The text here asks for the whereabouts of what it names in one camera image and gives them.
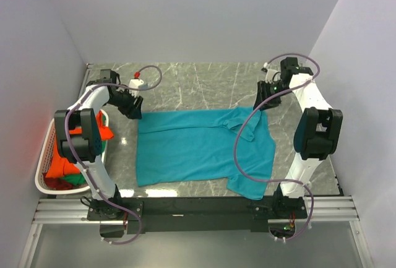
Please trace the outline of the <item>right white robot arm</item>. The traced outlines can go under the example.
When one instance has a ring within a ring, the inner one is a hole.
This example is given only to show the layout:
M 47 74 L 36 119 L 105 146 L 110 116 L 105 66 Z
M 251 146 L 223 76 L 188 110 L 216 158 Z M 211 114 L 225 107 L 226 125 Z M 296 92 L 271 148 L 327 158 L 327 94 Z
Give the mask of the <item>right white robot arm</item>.
M 316 168 L 336 151 L 343 121 L 342 111 L 327 103 L 314 81 L 320 74 L 318 63 L 312 62 L 316 67 L 314 72 L 299 65 L 298 56 L 281 55 L 279 70 L 271 69 L 268 62 L 263 65 L 265 79 L 257 83 L 254 104 L 261 111 L 275 108 L 281 104 L 282 96 L 292 92 L 302 111 L 293 138 L 295 157 L 280 183 L 283 196 L 271 204 L 273 214 L 280 218 L 293 211 L 289 198 L 302 197 Z

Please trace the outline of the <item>teal t shirt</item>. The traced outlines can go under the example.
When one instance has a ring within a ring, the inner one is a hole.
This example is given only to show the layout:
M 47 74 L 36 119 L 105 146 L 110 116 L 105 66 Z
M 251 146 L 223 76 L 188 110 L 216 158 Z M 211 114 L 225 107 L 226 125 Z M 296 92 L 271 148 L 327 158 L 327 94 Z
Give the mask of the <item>teal t shirt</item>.
M 226 187 L 260 200 L 272 175 L 276 143 L 267 114 L 251 107 L 162 111 L 138 124 L 138 186 L 226 178 Z

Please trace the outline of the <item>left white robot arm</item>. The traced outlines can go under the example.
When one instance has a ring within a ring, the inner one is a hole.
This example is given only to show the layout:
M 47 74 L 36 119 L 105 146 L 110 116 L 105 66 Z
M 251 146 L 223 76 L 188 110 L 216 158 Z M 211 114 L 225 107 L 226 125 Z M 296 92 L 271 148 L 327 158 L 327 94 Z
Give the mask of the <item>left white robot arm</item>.
M 94 200 L 106 199 L 101 211 L 111 220 L 122 216 L 124 205 L 115 199 L 119 196 L 118 190 L 101 157 L 102 139 L 97 115 L 102 106 L 110 104 L 129 119 L 141 119 L 143 98 L 136 91 L 142 84 L 137 79 L 131 91 L 124 89 L 119 74 L 104 69 L 100 71 L 99 79 L 88 83 L 75 104 L 54 114 L 58 154 L 79 169 Z

